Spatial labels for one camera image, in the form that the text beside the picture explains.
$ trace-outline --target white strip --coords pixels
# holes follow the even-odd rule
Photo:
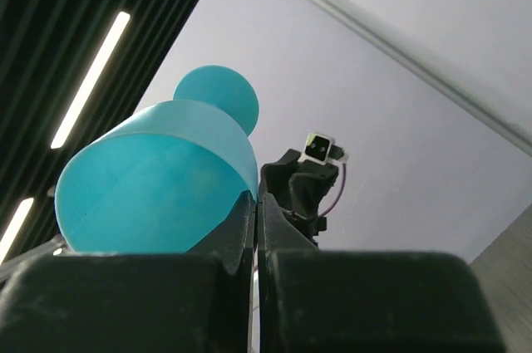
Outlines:
[[[107,34],[107,37],[103,44],[96,54],[96,58],[92,62],[91,68],[87,72],[85,79],[81,83],[79,90],[74,97],[74,101],[70,105],[68,112],[65,115],[59,129],[57,130],[56,136],[53,138],[52,145],[50,148],[53,150],[55,148],[60,148],[65,144],[65,141],[68,138],[68,135],[72,131],[74,124],[76,123],[77,118],[79,117],[81,110],[85,106],[86,101],[89,98],[89,95],[92,92],[92,89],[96,85],[98,78],[100,77],[104,67],[106,66],[111,53],[115,49],[116,43],[120,39],[124,29],[126,28],[127,23],[130,20],[130,14],[127,12],[120,12],[117,16],[111,30]]]
[[[20,227],[22,227],[22,224],[24,223],[24,220],[26,219],[26,216],[32,205],[33,198],[24,199],[18,205],[18,209],[13,215],[13,219],[7,226],[7,230],[2,236],[2,241],[0,241],[0,263],[2,263],[3,259],[6,258],[7,252],[9,252],[9,248],[13,244],[13,241],[15,240]]]

